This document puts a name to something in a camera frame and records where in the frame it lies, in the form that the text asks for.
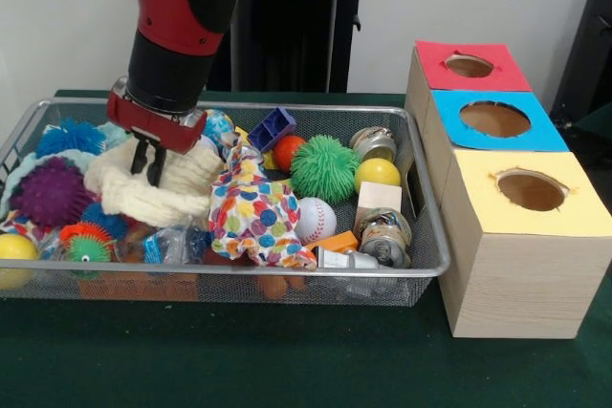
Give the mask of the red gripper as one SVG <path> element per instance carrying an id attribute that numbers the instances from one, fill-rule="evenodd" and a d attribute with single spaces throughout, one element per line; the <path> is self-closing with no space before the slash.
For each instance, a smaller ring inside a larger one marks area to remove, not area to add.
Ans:
<path id="1" fill-rule="evenodd" d="M 113 85 L 107 101 L 107 116 L 122 129 L 140 134 L 155 141 L 153 162 L 148 166 L 148 183 L 158 187 L 164 170 L 166 149 L 176 153 L 188 152 L 202 136 L 207 113 L 195 109 L 186 116 L 164 115 L 153 112 L 133 100 L 127 91 L 127 76 L 121 76 Z M 139 140 L 136 146 L 131 174 L 140 174 L 147 165 L 147 140 Z"/>

